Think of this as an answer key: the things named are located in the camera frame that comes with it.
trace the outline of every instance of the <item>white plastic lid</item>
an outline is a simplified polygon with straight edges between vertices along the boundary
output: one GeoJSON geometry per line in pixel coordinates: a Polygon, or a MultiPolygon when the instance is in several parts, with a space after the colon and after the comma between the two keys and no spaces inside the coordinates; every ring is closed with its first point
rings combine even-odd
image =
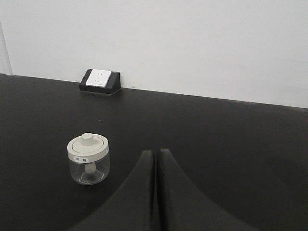
{"type": "Polygon", "coordinates": [[[106,137],[84,133],[67,145],[68,158],[77,163],[91,163],[104,158],[109,153],[106,137]]]}

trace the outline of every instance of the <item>black curved object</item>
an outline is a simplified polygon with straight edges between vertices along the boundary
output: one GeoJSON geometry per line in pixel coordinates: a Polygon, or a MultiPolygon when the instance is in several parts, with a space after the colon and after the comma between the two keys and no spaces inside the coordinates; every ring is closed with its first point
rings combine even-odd
{"type": "Polygon", "coordinates": [[[169,149],[157,154],[157,194],[166,231],[256,231],[207,198],[181,170],[169,149]]]}
{"type": "Polygon", "coordinates": [[[150,231],[155,161],[143,151],[133,171],[112,197],[71,231],[150,231]]]}

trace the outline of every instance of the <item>white wall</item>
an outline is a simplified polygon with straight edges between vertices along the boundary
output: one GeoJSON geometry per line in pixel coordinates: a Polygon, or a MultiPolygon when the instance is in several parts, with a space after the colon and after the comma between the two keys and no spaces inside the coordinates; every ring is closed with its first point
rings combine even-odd
{"type": "Polygon", "coordinates": [[[2,65],[2,62],[1,62],[1,58],[0,58],[0,74],[4,74],[4,68],[3,68],[3,65],[2,65]]]}
{"type": "Polygon", "coordinates": [[[308,1],[2,0],[15,75],[308,107],[308,1]]]}

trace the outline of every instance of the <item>lid knob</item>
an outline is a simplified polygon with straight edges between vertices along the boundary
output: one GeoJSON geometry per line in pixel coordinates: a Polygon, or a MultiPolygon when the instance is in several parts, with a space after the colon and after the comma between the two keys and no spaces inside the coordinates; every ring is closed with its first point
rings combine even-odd
{"type": "Polygon", "coordinates": [[[93,134],[92,133],[83,133],[81,136],[81,143],[83,146],[91,146],[93,144],[93,134]]]}

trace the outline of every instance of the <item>outlet faceplate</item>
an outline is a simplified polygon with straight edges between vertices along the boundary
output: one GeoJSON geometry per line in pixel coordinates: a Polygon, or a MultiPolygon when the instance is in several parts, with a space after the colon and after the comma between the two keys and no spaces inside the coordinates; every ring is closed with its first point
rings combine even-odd
{"type": "Polygon", "coordinates": [[[111,71],[92,69],[91,74],[86,82],[87,86],[106,87],[106,84],[111,75],[111,71]]]}

